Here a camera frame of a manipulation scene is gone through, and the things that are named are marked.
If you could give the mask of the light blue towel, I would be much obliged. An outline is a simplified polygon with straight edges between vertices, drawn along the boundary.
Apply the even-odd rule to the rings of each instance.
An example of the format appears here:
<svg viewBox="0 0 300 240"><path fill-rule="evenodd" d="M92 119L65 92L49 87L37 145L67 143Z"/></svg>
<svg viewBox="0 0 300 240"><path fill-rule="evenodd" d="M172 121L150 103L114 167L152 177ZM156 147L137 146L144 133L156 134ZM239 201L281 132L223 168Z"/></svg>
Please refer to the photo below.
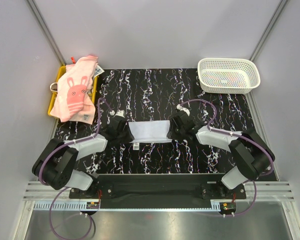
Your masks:
<svg viewBox="0 0 300 240"><path fill-rule="evenodd" d="M170 129L169 120L154 121L132 121L128 123L130 131L134 137L131 143L170 143L168 138Z"/></svg>

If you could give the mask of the pink bunny towel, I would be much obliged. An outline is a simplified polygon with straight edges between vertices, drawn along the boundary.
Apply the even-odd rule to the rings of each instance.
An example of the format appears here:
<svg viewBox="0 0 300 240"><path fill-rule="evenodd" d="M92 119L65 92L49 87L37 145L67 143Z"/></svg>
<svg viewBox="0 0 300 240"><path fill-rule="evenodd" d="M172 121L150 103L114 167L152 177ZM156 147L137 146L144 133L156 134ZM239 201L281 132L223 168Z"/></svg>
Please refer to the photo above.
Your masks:
<svg viewBox="0 0 300 240"><path fill-rule="evenodd" d="M82 122L91 125L96 107L88 92L93 88L93 75L98 58L81 57L65 66L65 73L57 82L57 93L50 115L64 122Z"/></svg>

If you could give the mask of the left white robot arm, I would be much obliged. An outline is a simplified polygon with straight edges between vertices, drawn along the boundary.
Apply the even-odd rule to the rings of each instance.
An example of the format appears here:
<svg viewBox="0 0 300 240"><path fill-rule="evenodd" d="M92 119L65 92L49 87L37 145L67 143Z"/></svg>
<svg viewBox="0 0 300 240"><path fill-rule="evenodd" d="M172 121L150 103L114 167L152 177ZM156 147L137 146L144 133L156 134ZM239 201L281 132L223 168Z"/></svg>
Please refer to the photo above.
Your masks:
<svg viewBox="0 0 300 240"><path fill-rule="evenodd" d="M98 180L88 173L75 170L76 162L94 153L101 153L107 147L127 144L133 140L127 119L115 115L100 133L71 141L51 139L31 171L43 185L54 190L68 187L76 195L93 198L101 191Z"/></svg>

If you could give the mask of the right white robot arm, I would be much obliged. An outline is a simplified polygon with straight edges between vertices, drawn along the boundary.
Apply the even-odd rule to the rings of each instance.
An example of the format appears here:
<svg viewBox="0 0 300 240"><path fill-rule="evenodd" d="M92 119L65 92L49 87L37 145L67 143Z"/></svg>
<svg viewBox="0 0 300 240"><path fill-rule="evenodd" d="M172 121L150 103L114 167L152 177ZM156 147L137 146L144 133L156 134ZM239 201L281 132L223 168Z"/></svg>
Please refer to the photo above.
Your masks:
<svg viewBox="0 0 300 240"><path fill-rule="evenodd" d="M186 112L178 111L169 120L167 137L217 147L232 154L235 166L217 185L218 195L225 199L233 195L240 184L255 181L274 170L275 155L255 129L228 131L200 126Z"/></svg>

